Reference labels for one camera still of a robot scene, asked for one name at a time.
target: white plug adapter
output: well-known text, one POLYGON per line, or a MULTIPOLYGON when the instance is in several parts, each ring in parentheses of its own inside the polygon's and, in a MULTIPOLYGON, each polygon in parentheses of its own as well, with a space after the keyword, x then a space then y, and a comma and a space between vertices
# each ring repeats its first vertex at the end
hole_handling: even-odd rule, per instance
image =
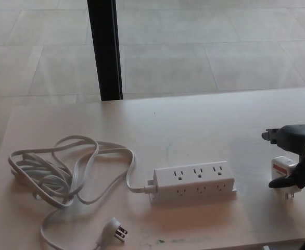
MULTIPOLYGON (((297 165, 296 161, 291 160, 284 156, 280 156, 272 159, 272 180, 278 177, 290 175, 295 169, 296 165, 297 165)), ((295 193, 301 191, 301 189, 296 185, 283 187, 277 190, 283 193, 286 199, 289 199, 290 195, 291 197, 294 197, 295 193)))
POLYGON ((235 179, 226 161, 182 167, 159 168, 148 185, 156 187, 150 201, 209 199, 234 191, 235 179))

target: table surface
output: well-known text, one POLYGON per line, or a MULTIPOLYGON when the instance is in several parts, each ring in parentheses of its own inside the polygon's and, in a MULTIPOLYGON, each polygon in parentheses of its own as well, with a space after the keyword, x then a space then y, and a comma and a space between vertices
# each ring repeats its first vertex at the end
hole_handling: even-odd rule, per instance
MULTIPOLYGON (((15 108, 0 151, 0 249, 48 249, 39 226, 54 210, 15 182, 9 153, 50 147, 71 134, 131 148, 138 160, 133 185, 145 185, 155 168, 227 160, 238 191, 229 200, 152 206, 148 195, 133 194, 122 182, 101 203, 75 204, 48 228, 51 239, 67 249, 92 249, 112 216, 129 235, 110 249, 199 250, 305 240, 305 188, 290 200, 268 188, 271 159, 290 155, 261 138, 266 128, 295 123, 305 123, 305 89, 15 108)), ((84 195, 95 196, 124 167, 121 161, 101 162, 84 195)))

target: electrical outlet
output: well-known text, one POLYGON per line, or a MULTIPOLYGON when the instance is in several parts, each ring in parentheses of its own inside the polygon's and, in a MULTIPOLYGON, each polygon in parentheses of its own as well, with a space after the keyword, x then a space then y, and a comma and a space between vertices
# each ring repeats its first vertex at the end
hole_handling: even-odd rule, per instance
POLYGON ((234 190, 234 183, 226 161, 155 169, 148 181, 157 190, 150 194, 152 202, 224 195, 234 190))

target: white power strip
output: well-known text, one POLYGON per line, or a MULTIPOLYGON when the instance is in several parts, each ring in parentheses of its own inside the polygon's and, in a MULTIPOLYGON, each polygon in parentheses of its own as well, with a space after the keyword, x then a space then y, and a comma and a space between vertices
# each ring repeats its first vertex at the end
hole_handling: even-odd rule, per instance
POLYGON ((234 183, 226 161, 155 169, 148 181, 156 187, 156 193, 150 194, 153 203, 225 195, 233 192, 234 183))

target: grout line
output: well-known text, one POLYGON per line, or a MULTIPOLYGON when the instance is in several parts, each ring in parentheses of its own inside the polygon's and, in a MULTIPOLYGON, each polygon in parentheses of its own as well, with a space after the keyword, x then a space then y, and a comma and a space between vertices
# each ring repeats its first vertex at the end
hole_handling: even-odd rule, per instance
POLYGON ((305 32, 304 26, 298 21, 298 19, 290 12, 290 8, 287 9, 289 14, 295 19, 295 21, 302 27, 303 31, 305 32))
POLYGON ((6 40, 5 40, 5 42, 3 43, 3 46, 7 46, 7 42, 8 42, 8 40, 9 40, 11 34, 13 33, 14 27, 15 27, 15 25, 17 24, 18 19, 19 19, 19 17, 21 16, 21 14, 22 14, 22 10, 19 11, 19 14, 18 14, 18 16, 17 16, 17 18, 16 18, 16 20, 15 20, 15 22, 14 22, 14 25, 11 27, 11 30, 10 30, 9 34, 8 34, 8 36, 7 36, 6 40))
POLYGON ((120 44, 123 46, 151 46, 151 45, 188 45, 188 44, 220 44, 220 43, 278 43, 278 42, 305 42, 305 40, 266 40, 266 41, 231 41, 231 42, 191 42, 191 43, 137 43, 137 44, 120 44))
POLYGON ((227 20, 229 21, 229 23, 230 23, 232 29, 233 29, 234 32, 236 33, 236 36, 237 36, 237 38, 238 38, 238 41, 241 41, 241 40, 240 40, 240 37, 239 37, 239 35, 238 35, 238 33, 237 33, 236 29, 235 29, 235 27, 233 26, 233 24, 232 24, 232 22, 231 22, 231 19, 229 18, 228 14, 227 14, 227 12, 226 12, 226 10, 224 11, 224 14, 225 14, 227 20))
POLYGON ((32 78, 32 80, 31 80, 31 84, 30 84, 29 91, 28 91, 28 94, 27 94, 27 95, 30 95, 30 91, 31 91, 31 87, 32 87, 32 84, 33 84, 33 80, 34 80, 34 78, 35 78, 35 76, 36 76, 36 72, 37 72, 37 70, 38 70, 38 66, 39 66, 40 61, 41 61, 41 59, 42 59, 44 48, 45 48, 45 45, 43 45, 42 51, 41 51, 41 53, 40 53, 40 57, 39 57, 39 60, 38 60, 38 64, 37 64, 37 67, 36 67, 36 69, 35 69, 35 71, 34 71, 33 78, 32 78))
POLYGON ((121 46, 123 46, 123 77, 124 77, 121 84, 122 84, 122 92, 126 93, 126 45, 121 45, 121 46))
POLYGON ((210 72, 213 75, 213 79, 214 79, 214 82, 215 82, 216 89, 217 89, 217 91, 219 91, 219 87, 217 86, 217 82, 216 82, 216 79, 215 79, 215 75, 214 75, 213 69, 211 68, 211 65, 210 65, 210 61, 209 61, 209 57, 208 57, 208 53, 207 53, 206 47, 205 47, 204 44, 202 44, 202 46, 203 46, 203 48, 205 50, 206 58, 207 58, 207 61, 208 61, 210 72))
POLYGON ((85 35, 85 45, 87 45, 87 43, 88 43, 89 25, 91 25, 91 24, 90 24, 90 17, 88 15, 88 25, 87 25, 87 29, 86 29, 86 35, 85 35))
POLYGON ((281 42, 278 43, 280 48, 282 49, 282 51, 284 52, 284 54, 286 55, 286 57, 290 60, 291 64, 293 65, 293 67, 296 69, 296 71, 298 72, 298 74, 300 75, 300 77, 302 77, 302 80, 305 84, 305 79, 303 77, 303 75, 301 74, 301 72, 298 70, 297 66, 294 64, 294 61, 292 60, 292 58, 289 56, 289 54, 284 50, 284 48, 281 45, 281 42))

